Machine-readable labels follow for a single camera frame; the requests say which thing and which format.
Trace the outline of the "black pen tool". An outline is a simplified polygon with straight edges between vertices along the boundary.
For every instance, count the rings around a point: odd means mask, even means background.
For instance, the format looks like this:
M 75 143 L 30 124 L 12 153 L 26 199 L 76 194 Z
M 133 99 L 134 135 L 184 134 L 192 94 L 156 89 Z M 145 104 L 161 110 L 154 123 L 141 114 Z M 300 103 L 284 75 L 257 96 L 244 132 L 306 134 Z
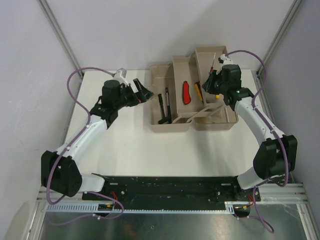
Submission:
M 170 97 L 169 97 L 169 88 L 165 88 L 165 97 L 166 97 L 166 107 L 167 107 L 167 120 L 168 123 L 172 123 L 172 114 L 171 114 L 171 106 L 170 106 Z

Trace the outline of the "red handled tool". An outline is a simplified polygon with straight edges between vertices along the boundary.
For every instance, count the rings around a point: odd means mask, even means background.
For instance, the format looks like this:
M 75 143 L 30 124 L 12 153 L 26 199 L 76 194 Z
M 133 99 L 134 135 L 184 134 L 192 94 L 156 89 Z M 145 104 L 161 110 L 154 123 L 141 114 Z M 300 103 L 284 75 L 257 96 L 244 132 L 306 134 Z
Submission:
M 182 102 L 184 105 L 188 105 L 191 103 L 191 100 L 190 85 L 187 81 L 184 81 L 182 84 Z

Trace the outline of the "black T-handle wrench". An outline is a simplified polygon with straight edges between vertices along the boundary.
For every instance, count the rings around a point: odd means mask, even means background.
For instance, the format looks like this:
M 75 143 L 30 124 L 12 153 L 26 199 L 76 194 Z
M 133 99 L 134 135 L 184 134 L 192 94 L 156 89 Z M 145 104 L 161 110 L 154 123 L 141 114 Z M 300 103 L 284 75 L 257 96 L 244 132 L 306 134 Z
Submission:
M 161 94 L 158 94 L 158 101 L 159 101 L 160 113 L 162 117 L 162 119 L 158 121 L 158 124 L 162 125 L 162 124 L 168 123 L 168 119 L 167 119 L 167 116 L 165 116 L 164 103 L 163 103 L 163 98 Z

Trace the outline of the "translucent brown plastic toolbox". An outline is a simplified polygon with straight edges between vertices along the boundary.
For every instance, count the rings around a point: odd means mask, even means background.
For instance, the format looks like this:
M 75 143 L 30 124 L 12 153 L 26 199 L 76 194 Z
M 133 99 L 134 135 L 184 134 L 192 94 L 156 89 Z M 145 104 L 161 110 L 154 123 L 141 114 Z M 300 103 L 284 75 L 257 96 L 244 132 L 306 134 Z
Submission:
M 150 102 L 150 128 L 155 133 L 185 132 L 190 125 L 197 131 L 226 131 L 231 129 L 239 118 L 229 106 L 226 106 L 223 96 L 206 93 L 202 84 L 208 79 L 210 68 L 216 52 L 214 70 L 219 66 L 218 57 L 227 52 L 225 46 L 196 47 L 188 57 L 175 57 L 170 63 L 154 64 L 150 67 L 149 86 L 154 96 Z M 189 84 L 191 102 L 183 104 L 183 82 Z M 200 82 L 203 96 L 202 103 L 197 95 L 194 84 Z M 158 124 L 162 119 L 158 94 L 162 95 L 164 115 L 167 117 L 165 89 L 169 91 L 172 123 Z

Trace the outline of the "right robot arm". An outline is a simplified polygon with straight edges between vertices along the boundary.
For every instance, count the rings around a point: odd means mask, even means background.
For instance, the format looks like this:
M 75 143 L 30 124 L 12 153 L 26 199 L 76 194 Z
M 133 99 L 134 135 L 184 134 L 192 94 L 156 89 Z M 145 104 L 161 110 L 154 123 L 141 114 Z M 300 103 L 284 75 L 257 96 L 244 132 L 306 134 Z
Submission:
M 244 120 L 259 145 L 252 167 L 238 175 L 237 184 L 230 188 L 231 196 L 242 201 L 249 189 L 271 178 L 284 176 L 287 182 L 296 166 L 298 140 L 277 128 L 254 104 L 254 94 L 242 87 L 240 67 L 225 64 L 213 70 L 202 88 L 209 94 L 223 95 L 224 103 Z

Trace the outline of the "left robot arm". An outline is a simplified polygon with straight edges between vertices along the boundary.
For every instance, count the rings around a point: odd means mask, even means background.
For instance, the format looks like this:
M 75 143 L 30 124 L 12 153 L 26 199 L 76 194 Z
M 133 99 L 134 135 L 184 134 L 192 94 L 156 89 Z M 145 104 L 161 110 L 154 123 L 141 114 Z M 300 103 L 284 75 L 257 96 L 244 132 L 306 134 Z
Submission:
M 41 156 L 41 184 L 48 191 L 73 197 L 79 192 L 93 192 L 100 200 L 110 196 L 111 188 L 97 174 L 83 174 L 78 165 L 89 147 L 104 134 L 124 107 L 134 107 L 147 102 L 154 94 L 136 78 L 134 92 L 129 84 L 112 79 L 104 82 L 101 96 L 88 112 L 84 125 L 68 142 L 55 151 L 45 151 Z

